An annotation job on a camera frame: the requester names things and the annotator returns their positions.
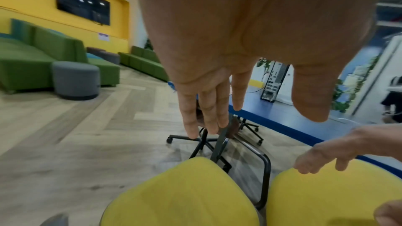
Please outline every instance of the blue table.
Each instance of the blue table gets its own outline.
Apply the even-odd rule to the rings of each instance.
[[[338,118],[329,119],[323,123],[310,121],[303,117],[295,107],[291,105],[261,100],[260,92],[252,92],[257,90],[258,88],[256,87],[249,87],[247,90],[248,93],[246,93],[245,96],[243,109],[240,111],[233,109],[232,98],[230,98],[229,113],[238,115],[310,146],[329,139],[341,137],[348,134],[353,128],[360,126],[360,124],[352,121],[338,120],[340,117],[339,114],[337,116]],[[225,133],[226,130],[221,130],[221,135],[218,138],[215,150],[211,156],[211,160],[215,162],[221,153],[222,144],[225,141]],[[402,178],[402,171],[399,169],[366,156],[358,156],[358,159],[380,166]]]

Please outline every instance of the gray ottoman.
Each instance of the gray ottoman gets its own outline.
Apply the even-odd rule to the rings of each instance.
[[[94,55],[98,55],[99,52],[101,51],[105,51],[104,49],[100,49],[100,48],[95,48],[95,47],[87,47],[87,52],[94,54]]]
[[[54,91],[68,100],[89,100],[99,95],[99,67],[78,62],[52,63]]]
[[[110,63],[113,64],[120,64],[120,55],[116,53],[111,53],[107,51],[100,51],[97,54],[98,57],[103,58],[106,61],[109,61]]]

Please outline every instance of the television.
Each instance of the television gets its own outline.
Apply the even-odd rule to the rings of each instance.
[[[61,11],[110,26],[110,3],[106,0],[56,0],[56,4]]]

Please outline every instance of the herringbone floor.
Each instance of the herringbone floor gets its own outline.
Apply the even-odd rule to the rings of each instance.
[[[96,226],[121,192],[188,159],[196,143],[185,135],[177,95],[164,82],[121,68],[121,84],[84,102],[52,92],[0,92],[0,225],[38,226],[66,212],[71,226]],[[248,131],[243,136],[256,140]],[[264,127],[262,150],[272,175],[308,149]],[[204,149],[200,156],[209,156]],[[252,199],[259,196],[263,163],[230,142],[229,175]]]

